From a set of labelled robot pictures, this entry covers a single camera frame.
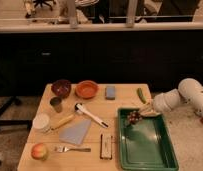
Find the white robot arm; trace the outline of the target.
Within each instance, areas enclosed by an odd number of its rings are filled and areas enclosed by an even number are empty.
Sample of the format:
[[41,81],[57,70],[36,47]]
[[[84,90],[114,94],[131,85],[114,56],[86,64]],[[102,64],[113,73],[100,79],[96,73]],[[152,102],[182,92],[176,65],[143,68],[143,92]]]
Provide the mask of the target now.
[[177,88],[156,95],[140,108],[139,113],[144,117],[158,116],[173,111],[184,103],[189,103],[203,120],[203,86],[196,79],[181,80]]

